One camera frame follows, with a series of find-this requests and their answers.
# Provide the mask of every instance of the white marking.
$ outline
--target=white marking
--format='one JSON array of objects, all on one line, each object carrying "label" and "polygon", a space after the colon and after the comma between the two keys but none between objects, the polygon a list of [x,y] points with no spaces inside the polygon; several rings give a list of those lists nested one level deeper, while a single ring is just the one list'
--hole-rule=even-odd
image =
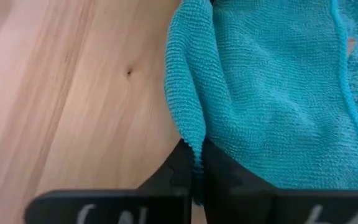
[{"label": "white marking", "polygon": [[147,218],[147,208],[142,207],[140,208],[139,224],[146,224],[146,218]]},{"label": "white marking", "polygon": [[[330,224],[328,222],[317,222],[318,218],[320,217],[321,212],[323,212],[322,205],[315,205],[311,210],[309,217],[305,224]],[[346,224],[358,224],[358,212],[352,217],[350,221]]]},{"label": "white marking", "polygon": [[123,211],[119,216],[118,224],[134,224],[134,216],[127,210]]},{"label": "white marking", "polygon": [[85,205],[84,207],[82,207],[80,212],[78,212],[76,224],[85,224],[86,216],[88,215],[90,210],[94,209],[94,208],[96,208],[96,205],[94,205],[94,204],[89,204],[89,205]]}]

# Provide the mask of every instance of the wooden surface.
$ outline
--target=wooden surface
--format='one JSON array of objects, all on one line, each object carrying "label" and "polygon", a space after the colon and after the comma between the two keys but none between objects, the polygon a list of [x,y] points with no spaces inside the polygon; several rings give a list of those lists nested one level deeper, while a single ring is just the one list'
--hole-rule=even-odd
[{"label": "wooden surface", "polygon": [[135,188],[161,165],[180,138],[163,95],[178,3],[0,0],[0,224],[42,192]]}]

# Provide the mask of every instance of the microfiber cloth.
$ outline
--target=microfiber cloth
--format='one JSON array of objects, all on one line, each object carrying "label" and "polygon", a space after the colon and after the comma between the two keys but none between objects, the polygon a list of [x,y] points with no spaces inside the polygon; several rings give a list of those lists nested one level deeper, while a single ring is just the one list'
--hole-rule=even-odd
[{"label": "microfiber cloth", "polygon": [[198,179],[208,138],[277,187],[358,189],[358,1],[183,0],[165,68]]}]

